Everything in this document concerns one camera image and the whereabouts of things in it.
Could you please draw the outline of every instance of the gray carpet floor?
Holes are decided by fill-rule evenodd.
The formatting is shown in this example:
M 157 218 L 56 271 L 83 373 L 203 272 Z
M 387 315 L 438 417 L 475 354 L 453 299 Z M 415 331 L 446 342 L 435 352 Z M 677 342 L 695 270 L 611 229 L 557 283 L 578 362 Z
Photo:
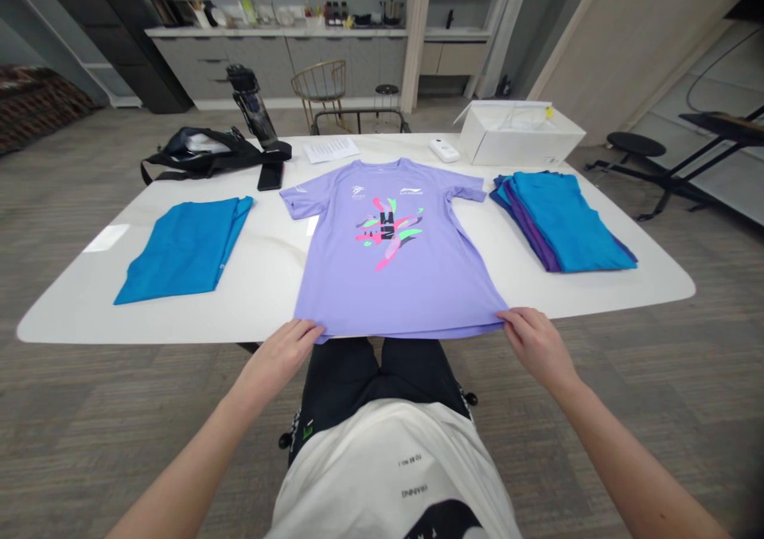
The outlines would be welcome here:
M 464 100 L 424 100 L 415 132 L 449 131 Z M 272 111 L 305 135 L 301 111 Z M 234 111 L 152 115 L 106 109 L 0 158 L 0 535 L 103 536 L 183 448 L 248 355 L 233 345 L 43 346 L 15 328 L 45 288 L 143 188 L 138 162 L 181 125 L 246 131 Z M 373 119 L 364 125 L 371 132 Z M 580 167 L 610 159 L 578 149 Z M 602 190 L 629 214 L 654 186 L 611 174 Z M 645 225 L 689 272 L 694 298 L 556 322 L 581 376 L 728 529 L 755 524 L 764 443 L 764 234 L 681 199 Z M 478 431 L 528 538 L 628 537 L 552 399 L 500 334 L 444 342 L 478 394 Z M 259 537 L 287 470 L 277 447 L 305 368 L 255 422 L 202 537 Z

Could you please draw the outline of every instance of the white t-shirt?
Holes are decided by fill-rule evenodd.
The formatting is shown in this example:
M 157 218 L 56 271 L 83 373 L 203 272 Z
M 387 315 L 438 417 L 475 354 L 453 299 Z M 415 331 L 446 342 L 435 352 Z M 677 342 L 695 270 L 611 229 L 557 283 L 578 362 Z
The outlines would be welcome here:
M 521 539 L 472 423 L 442 404 L 404 400 L 374 400 L 310 439 L 267 536 Z

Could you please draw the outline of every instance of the black cable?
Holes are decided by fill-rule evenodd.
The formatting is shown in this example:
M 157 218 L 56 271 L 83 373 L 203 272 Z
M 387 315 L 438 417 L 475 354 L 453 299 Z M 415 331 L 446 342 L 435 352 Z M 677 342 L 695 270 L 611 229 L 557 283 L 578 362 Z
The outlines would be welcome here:
M 687 104 L 687 106 L 688 106 L 690 109 L 692 109 L 692 110 L 693 110 L 693 111 L 695 111 L 696 113 L 708 113 L 708 112 L 709 112 L 709 111 L 701 111 L 701 110 L 700 110 L 700 109 L 698 109 L 697 107 L 693 106 L 693 105 L 690 103 L 690 93 L 692 93 L 692 90 L 693 90 L 693 89 L 695 88 L 695 86 L 698 84 L 698 81 L 700 81 L 701 79 L 703 79 L 703 76 L 704 76 L 706 73 L 708 73 L 708 71 L 709 71 L 709 70 L 710 70 L 712 67 L 714 67 L 714 65 L 718 64 L 718 63 L 719 63 L 719 62 L 720 62 L 722 59 L 724 59 L 725 57 L 727 57 L 727 55 L 728 55 L 728 54 L 730 54 L 730 53 L 734 52 L 734 51 L 735 51 L 735 50 L 736 50 L 736 49 L 737 49 L 737 48 L 738 48 L 740 45 L 743 45 L 743 44 L 744 44 L 746 41 L 748 41 L 748 40 L 749 40 L 749 38 L 753 37 L 753 36 L 754 36 L 756 33 L 760 32 L 762 29 L 764 29 L 764 25 L 760 25 L 758 28 L 754 29 L 754 31 L 752 31 L 751 33 L 749 33 L 748 35 L 746 35 L 746 36 L 745 36 L 745 37 L 744 37 L 742 40 L 738 41 L 738 42 L 737 42 L 735 45 L 733 45 L 732 47 L 730 47 L 730 48 L 729 48 L 729 49 L 728 49 L 726 52 L 724 52 L 724 53 L 723 53 L 721 56 L 717 57 L 717 58 L 716 58 L 716 61 L 714 61 L 714 62 L 713 62 L 711 65 L 709 65 L 708 67 L 706 67 L 706 68 L 704 69 L 703 73 L 701 73 L 700 75 L 698 75 L 698 76 L 695 78 L 695 81 L 693 81 L 693 82 L 692 82 L 692 85 L 690 85 L 690 88 L 687 90 L 687 95 L 686 95 L 686 96 L 684 96 L 684 102 Z

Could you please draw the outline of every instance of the lavender t-shirt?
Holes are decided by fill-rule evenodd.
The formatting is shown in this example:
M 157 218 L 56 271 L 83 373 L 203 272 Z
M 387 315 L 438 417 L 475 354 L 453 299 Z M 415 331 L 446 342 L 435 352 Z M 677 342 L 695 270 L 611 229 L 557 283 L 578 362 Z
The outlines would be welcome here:
M 464 338 L 501 328 L 507 305 L 451 199 L 483 179 L 361 161 L 281 191 L 294 219 L 320 215 L 294 315 L 330 336 Z

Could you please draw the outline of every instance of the white device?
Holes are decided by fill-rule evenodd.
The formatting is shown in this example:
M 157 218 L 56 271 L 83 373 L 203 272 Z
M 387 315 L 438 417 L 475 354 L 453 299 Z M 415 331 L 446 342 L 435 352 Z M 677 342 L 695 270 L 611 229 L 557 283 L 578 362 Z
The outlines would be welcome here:
M 459 160 L 459 152 L 442 139 L 433 139 L 430 141 L 430 148 L 443 162 L 454 162 Z

